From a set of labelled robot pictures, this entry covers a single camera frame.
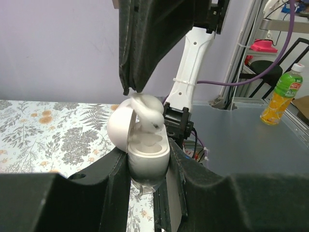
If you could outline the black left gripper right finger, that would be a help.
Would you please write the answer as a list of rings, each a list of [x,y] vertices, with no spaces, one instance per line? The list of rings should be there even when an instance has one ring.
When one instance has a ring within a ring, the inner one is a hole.
[[[168,142],[168,173],[154,194],[155,231],[308,231],[308,174],[222,177]]]

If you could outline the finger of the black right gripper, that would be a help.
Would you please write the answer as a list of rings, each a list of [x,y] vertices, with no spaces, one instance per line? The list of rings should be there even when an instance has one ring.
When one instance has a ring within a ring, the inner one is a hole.
[[[141,93],[160,60],[190,31],[203,22],[208,0],[141,0],[134,16],[130,84]]]
[[[124,95],[129,94],[130,88],[136,90],[135,7],[135,0],[119,1],[119,77]]]

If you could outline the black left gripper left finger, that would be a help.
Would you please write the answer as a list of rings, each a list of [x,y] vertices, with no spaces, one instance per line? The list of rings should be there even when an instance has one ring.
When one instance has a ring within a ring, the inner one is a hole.
[[[115,148],[65,178],[58,173],[2,174],[3,232],[124,232],[130,175],[127,155]]]

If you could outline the white clip earbud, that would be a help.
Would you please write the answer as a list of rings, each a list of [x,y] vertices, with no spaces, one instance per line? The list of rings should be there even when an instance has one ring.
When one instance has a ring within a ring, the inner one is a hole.
[[[164,107],[158,98],[149,94],[134,93],[130,100],[131,107],[139,118],[142,131],[155,133],[162,130]]]

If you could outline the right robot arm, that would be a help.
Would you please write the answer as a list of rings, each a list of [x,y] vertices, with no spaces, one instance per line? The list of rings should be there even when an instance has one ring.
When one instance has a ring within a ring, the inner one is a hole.
[[[156,133],[168,124],[170,136],[190,135],[189,121],[197,76],[204,55],[220,34],[229,2],[219,0],[121,0],[119,10],[119,77],[140,119],[138,129]],[[142,91],[160,60],[185,38],[185,47],[167,103],[159,111],[144,102]]]

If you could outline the floral table mat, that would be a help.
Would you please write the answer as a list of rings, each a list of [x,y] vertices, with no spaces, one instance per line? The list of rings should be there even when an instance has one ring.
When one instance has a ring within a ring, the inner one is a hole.
[[[0,175],[70,177],[115,149],[106,124],[111,104],[0,102]],[[125,232],[154,231],[153,198],[130,184]]]

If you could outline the pink object in background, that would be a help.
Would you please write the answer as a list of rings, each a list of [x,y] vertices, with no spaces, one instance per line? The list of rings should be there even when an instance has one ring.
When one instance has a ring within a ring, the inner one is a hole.
[[[272,40],[255,40],[250,49],[256,52],[277,53]]]

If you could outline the orange juice bottle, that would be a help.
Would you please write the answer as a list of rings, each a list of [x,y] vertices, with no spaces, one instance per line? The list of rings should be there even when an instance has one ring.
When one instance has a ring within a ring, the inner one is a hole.
[[[289,72],[284,73],[279,78],[268,106],[260,115],[260,119],[264,123],[268,125],[279,124],[284,111],[302,86],[304,69],[304,65],[295,63]]]

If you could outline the aluminium frame post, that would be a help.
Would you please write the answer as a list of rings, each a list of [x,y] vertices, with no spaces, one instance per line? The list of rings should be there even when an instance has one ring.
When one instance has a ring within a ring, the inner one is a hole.
[[[239,39],[233,53],[233,60],[228,69],[226,81],[228,83],[237,83],[239,75],[244,64],[246,52],[249,50],[259,25],[264,16],[265,0],[252,0],[249,4],[249,10],[246,12],[245,21],[242,25]]]

